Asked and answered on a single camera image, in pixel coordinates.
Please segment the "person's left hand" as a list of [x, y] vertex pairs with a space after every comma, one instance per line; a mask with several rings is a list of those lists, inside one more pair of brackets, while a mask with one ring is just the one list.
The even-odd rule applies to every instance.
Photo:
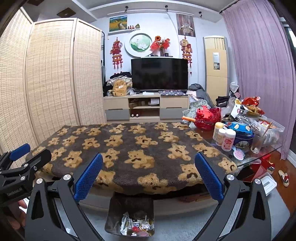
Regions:
[[27, 209], [26, 202], [21, 199], [17, 203], [8, 205], [9, 210], [12, 212], [12, 216], [7, 216], [7, 219], [14, 230], [19, 230], [25, 227], [26, 224], [26, 213], [24, 210]]

